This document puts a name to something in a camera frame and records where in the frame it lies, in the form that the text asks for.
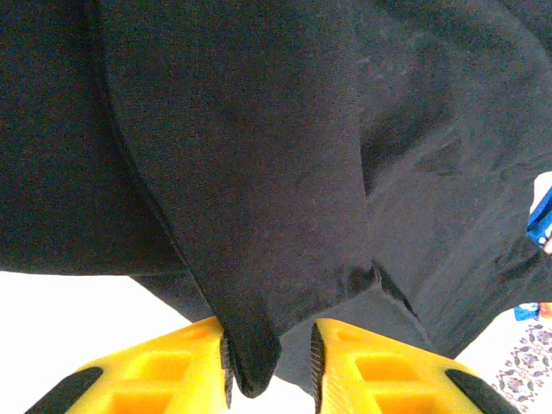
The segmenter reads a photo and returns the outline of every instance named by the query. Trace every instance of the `white floor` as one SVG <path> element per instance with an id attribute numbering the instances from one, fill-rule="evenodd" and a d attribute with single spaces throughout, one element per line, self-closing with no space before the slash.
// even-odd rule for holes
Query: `white floor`
<path id="1" fill-rule="evenodd" d="M 189 324 L 126 277 L 0 273 L 0 315 L 2 414 L 23 414 L 87 361 Z M 500 316 L 460 361 L 492 383 L 525 324 L 514 322 L 512 314 Z M 546 386 L 552 396 L 550 383 Z M 550 407 L 540 398 L 530 412 L 552 412 Z M 255 400 L 244 398 L 235 388 L 230 412 L 310 413 L 314 404 L 296 386 L 274 377 Z"/>
<path id="2" fill-rule="evenodd" d="M 530 341 L 530 333 L 534 334 L 534 342 Z M 518 322 L 513 310 L 509 310 L 496 317 L 456 360 L 496 386 L 520 412 L 549 414 L 552 412 L 551 350 L 552 321 L 539 317 Z M 499 387 L 500 374 L 505 382 L 504 391 Z M 515 392 L 509 389 L 508 381 L 514 383 Z"/>

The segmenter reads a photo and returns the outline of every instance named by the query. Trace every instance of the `floral patterned fabric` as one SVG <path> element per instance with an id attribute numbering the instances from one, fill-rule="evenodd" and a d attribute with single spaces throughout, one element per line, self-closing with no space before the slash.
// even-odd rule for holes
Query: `floral patterned fabric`
<path id="1" fill-rule="evenodd" d="M 545 382 L 552 380 L 552 330 L 532 323 L 524 333 L 491 384 L 522 413 L 530 412 Z"/>

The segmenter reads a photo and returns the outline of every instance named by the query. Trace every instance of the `blue strap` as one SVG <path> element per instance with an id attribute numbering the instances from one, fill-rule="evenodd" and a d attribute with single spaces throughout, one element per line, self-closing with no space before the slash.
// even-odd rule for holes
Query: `blue strap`
<path id="1" fill-rule="evenodd" d="M 543 247 L 552 232 L 552 188 L 544 196 L 529 217 L 527 237 Z"/>

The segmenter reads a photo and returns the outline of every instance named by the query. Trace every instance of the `blue object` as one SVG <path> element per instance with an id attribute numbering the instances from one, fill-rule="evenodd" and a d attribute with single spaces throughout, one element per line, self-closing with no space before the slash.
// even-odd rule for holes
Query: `blue object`
<path id="1" fill-rule="evenodd" d="M 539 304 L 521 304 L 514 308 L 514 316 L 517 321 L 526 321 L 538 317 Z"/>
<path id="2" fill-rule="evenodd" d="M 535 208 L 527 224 L 527 237 L 544 247 L 552 233 L 552 188 Z"/>

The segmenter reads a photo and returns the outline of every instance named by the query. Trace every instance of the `yellow plastic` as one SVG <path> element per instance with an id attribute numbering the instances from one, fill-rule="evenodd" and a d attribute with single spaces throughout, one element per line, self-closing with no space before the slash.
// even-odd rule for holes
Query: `yellow plastic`
<path id="1" fill-rule="evenodd" d="M 325 348 L 320 414 L 481 414 L 445 375 L 474 374 L 448 358 L 333 319 L 318 319 Z"/>
<path id="2" fill-rule="evenodd" d="M 223 328 L 211 317 L 90 362 L 103 375 L 67 414 L 220 414 Z"/>

